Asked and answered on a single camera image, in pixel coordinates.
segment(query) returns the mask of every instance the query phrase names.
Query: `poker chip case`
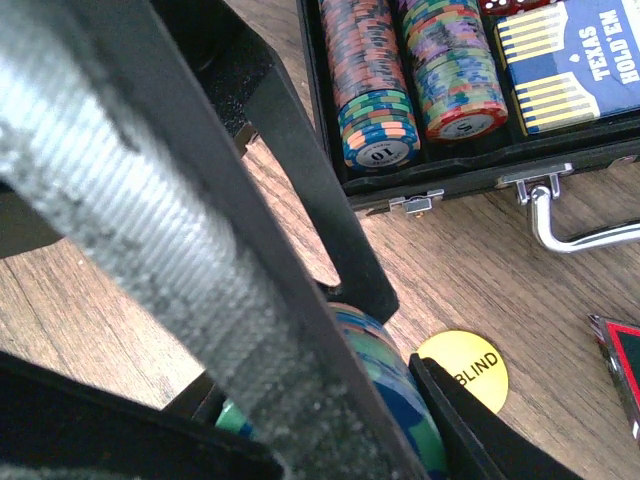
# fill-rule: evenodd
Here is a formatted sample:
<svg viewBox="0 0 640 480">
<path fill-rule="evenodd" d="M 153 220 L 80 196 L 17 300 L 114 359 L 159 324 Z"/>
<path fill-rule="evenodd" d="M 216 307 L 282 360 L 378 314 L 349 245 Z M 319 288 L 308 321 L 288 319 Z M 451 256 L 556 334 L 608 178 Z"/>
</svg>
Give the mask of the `poker chip case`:
<svg viewBox="0 0 640 480">
<path fill-rule="evenodd" d="M 393 2 L 390 4 L 392 12 L 394 5 Z M 319 0 L 298 0 L 298 14 L 317 135 L 342 189 L 359 216 L 388 213 L 394 209 L 419 214 L 433 208 L 436 200 L 513 188 L 517 201 L 531 209 L 534 236 L 551 251 L 573 253 L 640 239 L 640 225 L 629 223 L 606 229 L 604 236 L 602 233 L 585 234 L 562 241 L 553 235 L 550 212 L 552 201 L 560 195 L 562 176 L 622 166 L 637 160 L 640 153 L 639 111 L 527 136 L 515 113 L 518 107 L 512 95 L 513 85 L 505 70 L 497 68 L 510 112 L 505 125 L 477 139 L 442 145 L 427 142 L 424 128 L 418 123 L 422 148 L 408 165 L 390 172 L 354 171 L 346 166 L 343 157 Z M 415 105 L 416 90 L 410 62 L 399 33 L 402 27 L 397 16 L 394 21 L 404 76 Z M 483 19 L 494 60 L 499 66 L 496 22 L 495 17 Z"/>
</svg>

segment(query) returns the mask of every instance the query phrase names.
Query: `yellow blind button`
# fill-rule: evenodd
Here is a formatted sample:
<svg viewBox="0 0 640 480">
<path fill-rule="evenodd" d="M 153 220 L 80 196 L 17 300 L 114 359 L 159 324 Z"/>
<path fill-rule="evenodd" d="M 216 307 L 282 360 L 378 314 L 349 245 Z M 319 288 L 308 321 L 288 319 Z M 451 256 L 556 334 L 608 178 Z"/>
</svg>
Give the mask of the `yellow blind button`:
<svg viewBox="0 0 640 480">
<path fill-rule="evenodd" d="M 433 358 L 493 413 L 507 400 L 507 367 L 484 338 L 461 330 L 442 332 L 424 342 L 418 355 Z"/>
</svg>

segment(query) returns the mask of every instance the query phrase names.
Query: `black carrying case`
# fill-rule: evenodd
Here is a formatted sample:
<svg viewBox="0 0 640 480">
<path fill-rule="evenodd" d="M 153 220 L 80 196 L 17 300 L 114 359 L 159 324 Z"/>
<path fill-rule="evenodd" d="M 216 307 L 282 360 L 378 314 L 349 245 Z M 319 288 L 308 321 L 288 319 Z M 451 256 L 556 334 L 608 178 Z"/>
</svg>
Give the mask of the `black carrying case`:
<svg viewBox="0 0 640 480">
<path fill-rule="evenodd" d="M 487 18 L 485 30 L 509 108 L 506 125 L 484 137 L 455 145 L 427 143 L 422 137 L 419 157 L 395 172 L 363 174 L 351 170 L 343 160 L 318 0 L 298 0 L 298 14 L 316 130 L 351 205 L 365 215 L 386 213 L 394 206 L 404 206 L 407 213 L 418 213 L 431 208 L 433 198 L 447 200 L 546 178 L 551 178 L 556 183 L 552 187 L 557 188 L 560 175 L 633 163 L 640 153 L 639 112 L 570 129 L 524 135 L 510 80 L 501 68 L 495 20 Z M 415 106 L 417 99 L 408 57 L 401 36 L 397 37 Z M 527 203 L 526 195 L 523 190 L 521 203 Z"/>
</svg>

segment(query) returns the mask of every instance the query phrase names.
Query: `texas hold'em card box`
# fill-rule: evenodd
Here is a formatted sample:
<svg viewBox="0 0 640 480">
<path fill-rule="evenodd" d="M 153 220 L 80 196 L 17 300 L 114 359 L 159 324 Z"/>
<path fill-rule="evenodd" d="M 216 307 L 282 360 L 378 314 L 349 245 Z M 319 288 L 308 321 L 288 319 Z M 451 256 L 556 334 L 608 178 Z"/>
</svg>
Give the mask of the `texas hold'em card box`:
<svg viewBox="0 0 640 480">
<path fill-rule="evenodd" d="M 496 32 L 526 134 L 640 107 L 640 0 L 567 0 Z"/>
</svg>

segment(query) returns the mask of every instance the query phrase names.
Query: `stack of poker chips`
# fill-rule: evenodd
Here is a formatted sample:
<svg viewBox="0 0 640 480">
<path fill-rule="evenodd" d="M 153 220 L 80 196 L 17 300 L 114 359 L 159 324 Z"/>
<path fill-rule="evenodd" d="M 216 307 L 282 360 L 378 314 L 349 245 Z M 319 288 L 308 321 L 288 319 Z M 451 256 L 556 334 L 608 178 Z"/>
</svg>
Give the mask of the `stack of poker chips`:
<svg viewBox="0 0 640 480">
<path fill-rule="evenodd" d="M 426 135 L 454 142 L 507 120 L 476 0 L 398 0 Z"/>
<path fill-rule="evenodd" d="M 442 437 L 393 338 L 378 321 L 362 311 L 341 303 L 330 306 L 347 342 L 422 461 L 429 478 L 447 480 Z M 255 438 L 252 426 L 231 400 L 226 401 L 216 427 Z"/>
<path fill-rule="evenodd" d="M 378 171 L 420 150 L 387 0 L 320 0 L 346 164 Z"/>
</svg>

